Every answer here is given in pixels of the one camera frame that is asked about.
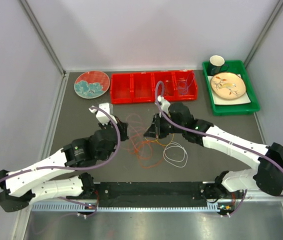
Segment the red four-compartment bin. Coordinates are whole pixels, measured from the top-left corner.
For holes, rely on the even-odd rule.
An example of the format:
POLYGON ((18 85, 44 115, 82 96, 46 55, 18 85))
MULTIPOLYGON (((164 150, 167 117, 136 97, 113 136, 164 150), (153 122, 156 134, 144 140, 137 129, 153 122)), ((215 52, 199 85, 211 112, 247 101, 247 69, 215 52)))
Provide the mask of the red four-compartment bin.
POLYGON ((114 73, 110 81, 112 104, 139 104, 155 101, 155 88, 164 83, 163 96, 169 102, 194 101, 198 85, 192 70, 114 73))

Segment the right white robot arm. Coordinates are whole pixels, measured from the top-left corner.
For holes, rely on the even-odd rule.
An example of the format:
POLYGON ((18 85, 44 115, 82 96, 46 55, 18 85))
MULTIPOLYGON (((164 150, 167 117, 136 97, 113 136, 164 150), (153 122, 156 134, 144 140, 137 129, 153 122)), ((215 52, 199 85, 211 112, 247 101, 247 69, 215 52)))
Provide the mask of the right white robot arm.
POLYGON ((215 178, 210 197, 226 198, 233 192, 256 188, 274 197, 282 195, 282 145, 276 142, 272 145, 254 143, 227 133, 211 122, 194 118, 181 102, 155 114, 144 136, 163 139, 169 134, 181 134, 190 143, 224 153, 249 167, 240 171, 223 171, 215 178))

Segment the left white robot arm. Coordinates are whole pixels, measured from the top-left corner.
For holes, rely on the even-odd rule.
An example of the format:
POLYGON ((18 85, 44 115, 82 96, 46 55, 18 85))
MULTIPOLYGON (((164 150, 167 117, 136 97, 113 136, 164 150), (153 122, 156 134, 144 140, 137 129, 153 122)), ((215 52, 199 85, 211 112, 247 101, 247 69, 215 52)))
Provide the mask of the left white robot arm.
POLYGON ((92 197, 95 186, 87 171, 115 156, 118 142, 129 138, 128 126, 115 117, 93 135, 75 139, 39 162, 17 171, 1 170, 0 206, 11 213, 47 199, 92 197))

